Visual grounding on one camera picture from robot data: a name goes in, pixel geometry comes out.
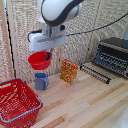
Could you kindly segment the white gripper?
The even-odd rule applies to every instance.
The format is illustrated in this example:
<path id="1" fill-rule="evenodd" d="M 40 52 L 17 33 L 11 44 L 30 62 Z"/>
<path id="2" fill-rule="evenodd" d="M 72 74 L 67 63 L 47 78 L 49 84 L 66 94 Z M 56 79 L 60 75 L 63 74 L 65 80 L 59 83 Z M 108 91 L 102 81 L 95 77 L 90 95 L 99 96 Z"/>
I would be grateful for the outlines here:
<path id="1" fill-rule="evenodd" d="M 47 37 L 43 33 L 31 33 L 28 36 L 29 50 L 32 52 L 44 51 L 50 48 L 55 48 L 64 45 L 66 42 L 66 32 L 61 31 L 55 36 Z M 52 56 L 51 49 L 46 51 L 46 60 L 50 60 Z"/>

